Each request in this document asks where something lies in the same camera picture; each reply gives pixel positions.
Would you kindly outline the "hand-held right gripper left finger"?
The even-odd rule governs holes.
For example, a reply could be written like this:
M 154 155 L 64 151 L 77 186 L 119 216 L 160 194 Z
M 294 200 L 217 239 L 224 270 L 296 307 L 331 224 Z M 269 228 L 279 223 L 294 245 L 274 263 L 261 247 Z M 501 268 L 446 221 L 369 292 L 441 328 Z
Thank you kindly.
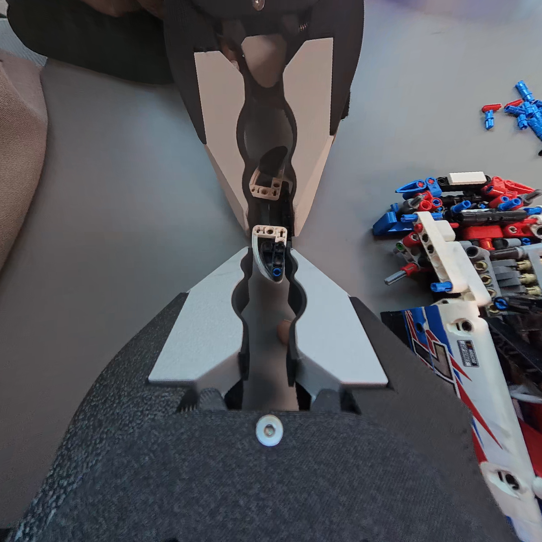
M 249 375 L 251 249 L 239 250 L 193 286 L 152 368 L 150 384 L 215 389 L 226 396 Z

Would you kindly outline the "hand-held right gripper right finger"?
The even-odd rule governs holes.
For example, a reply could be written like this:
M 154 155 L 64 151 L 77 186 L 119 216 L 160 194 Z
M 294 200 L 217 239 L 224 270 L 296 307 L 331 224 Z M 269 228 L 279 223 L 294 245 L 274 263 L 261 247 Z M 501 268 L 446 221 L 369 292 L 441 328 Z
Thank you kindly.
M 287 380 L 311 398 L 321 390 L 384 388 L 389 380 L 355 308 L 356 298 L 295 249 L 287 250 Z

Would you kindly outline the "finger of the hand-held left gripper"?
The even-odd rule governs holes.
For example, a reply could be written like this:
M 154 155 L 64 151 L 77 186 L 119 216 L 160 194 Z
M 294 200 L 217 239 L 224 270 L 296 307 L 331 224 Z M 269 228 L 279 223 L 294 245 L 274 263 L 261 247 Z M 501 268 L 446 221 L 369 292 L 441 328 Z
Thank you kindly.
M 311 210 L 335 137 L 330 134 L 333 39 L 302 44 L 283 71 L 283 90 L 293 113 L 296 136 L 291 157 L 296 189 L 294 235 Z
M 245 103 L 244 79 L 219 51 L 194 53 L 205 148 L 237 221 L 248 233 L 248 203 L 242 180 L 245 162 L 237 142 L 237 126 Z

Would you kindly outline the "black curved brick blue pin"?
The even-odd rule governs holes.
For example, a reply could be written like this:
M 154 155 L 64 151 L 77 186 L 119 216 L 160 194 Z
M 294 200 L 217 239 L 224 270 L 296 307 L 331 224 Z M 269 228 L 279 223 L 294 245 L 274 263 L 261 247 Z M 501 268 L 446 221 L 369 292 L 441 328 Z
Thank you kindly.
M 272 239 L 262 239 L 259 244 L 259 255 L 267 278 L 280 282 L 283 277 L 285 245 Z
M 260 159 L 259 171 L 271 178 L 279 177 L 283 162 L 288 154 L 287 146 L 275 146 L 267 151 Z

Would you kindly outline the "white curved frame brick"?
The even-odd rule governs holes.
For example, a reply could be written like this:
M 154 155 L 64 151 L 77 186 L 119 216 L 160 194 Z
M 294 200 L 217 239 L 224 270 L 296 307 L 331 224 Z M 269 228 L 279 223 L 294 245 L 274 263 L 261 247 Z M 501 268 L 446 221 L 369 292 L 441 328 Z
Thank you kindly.
M 257 168 L 249 182 L 249 191 L 254 198 L 264 200 L 278 200 L 282 187 L 282 173 L 272 176 L 269 173 L 261 172 Z
M 282 242 L 285 245 L 285 257 L 286 257 L 286 248 L 287 248 L 286 234 L 287 234 L 286 228 L 279 227 L 279 226 L 256 225 L 253 228 L 253 231 L 252 231 L 252 250 L 253 250 L 254 261 L 255 261 L 255 263 L 256 263 L 256 265 L 258 267 L 258 270 L 260 271 L 260 273 L 266 279 L 268 279 L 268 278 L 265 275 L 265 271 L 263 269 L 263 264 L 261 262 L 260 255 L 259 255 L 260 241 L 262 239 L 272 239 L 277 243 Z

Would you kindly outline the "black brick beam assembly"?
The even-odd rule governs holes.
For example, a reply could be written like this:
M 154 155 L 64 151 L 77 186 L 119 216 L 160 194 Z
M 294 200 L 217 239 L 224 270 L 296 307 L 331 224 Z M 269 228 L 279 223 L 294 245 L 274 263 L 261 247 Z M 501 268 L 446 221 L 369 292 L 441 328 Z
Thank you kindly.
M 254 198 L 254 201 L 256 208 L 254 225 L 286 228 L 287 244 L 291 245 L 294 234 L 294 212 L 290 183 L 287 181 L 281 183 L 281 190 L 277 200 Z

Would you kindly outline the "grey desk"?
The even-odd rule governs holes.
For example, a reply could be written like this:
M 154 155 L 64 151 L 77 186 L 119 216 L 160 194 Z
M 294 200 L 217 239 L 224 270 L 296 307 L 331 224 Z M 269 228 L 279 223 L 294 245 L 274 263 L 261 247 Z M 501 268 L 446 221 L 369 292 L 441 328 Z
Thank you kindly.
M 295 246 L 375 314 L 430 300 L 373 223 L 415 179 L 541 186 L 540 141 L 499 114 L 541 98 L 541 1 L 367 1 L 348 117 Z M 85 394 L 179 293 L 245 245 L 177 90 L 48 61 L 43 175 L 1 276 L 1 527 L 35 496 Z

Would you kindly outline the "partly built brick race car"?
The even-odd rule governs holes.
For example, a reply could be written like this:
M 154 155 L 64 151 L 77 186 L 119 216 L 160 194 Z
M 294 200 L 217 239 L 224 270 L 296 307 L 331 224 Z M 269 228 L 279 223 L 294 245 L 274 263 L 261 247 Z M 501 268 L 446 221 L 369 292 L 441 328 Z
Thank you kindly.
M 541 190 L 484 172 L 405 184 L 372 226 L 404 261 L 384 281 L 433 303 L 384 324 L 471 412 L 482 475 L 521 541 L 541 541 Z

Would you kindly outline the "person's beige sweatshirt torso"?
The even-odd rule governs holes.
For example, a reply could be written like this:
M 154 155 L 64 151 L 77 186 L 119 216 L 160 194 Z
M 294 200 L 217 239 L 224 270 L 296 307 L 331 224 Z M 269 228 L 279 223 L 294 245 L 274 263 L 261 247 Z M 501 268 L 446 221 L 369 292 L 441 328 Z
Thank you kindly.
M 42 68 L 1 50 L 1 267 L 23 226 L 44 164 Z

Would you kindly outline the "pile of blue connector pins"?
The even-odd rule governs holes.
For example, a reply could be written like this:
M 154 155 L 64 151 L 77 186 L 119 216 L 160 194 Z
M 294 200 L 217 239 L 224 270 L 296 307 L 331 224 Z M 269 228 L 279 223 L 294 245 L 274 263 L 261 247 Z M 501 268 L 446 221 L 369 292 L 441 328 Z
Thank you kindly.
M 519 99 L 507 103 L 504 112 L 516 119 L 519 131 L 530 130 L 541 141 L 541 100 L 523 80 L 516 83 L 515 89 Z

